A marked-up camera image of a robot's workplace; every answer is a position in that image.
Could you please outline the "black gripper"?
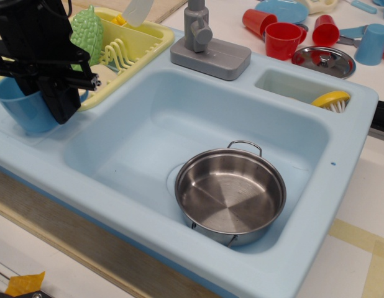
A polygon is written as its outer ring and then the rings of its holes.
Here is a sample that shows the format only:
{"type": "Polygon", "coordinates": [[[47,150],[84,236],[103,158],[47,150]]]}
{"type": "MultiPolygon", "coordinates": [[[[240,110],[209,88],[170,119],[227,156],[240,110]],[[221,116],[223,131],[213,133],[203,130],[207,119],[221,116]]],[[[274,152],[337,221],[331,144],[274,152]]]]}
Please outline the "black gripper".
{"type": "Polygon", "coordinates": [[[25,96],[41,91],[59,124],[80,108],[78,89],[100,84],[89,53],[70,40],[70,12],[61,1],[0,1],[0,76],[15,78],[25,96]]]}

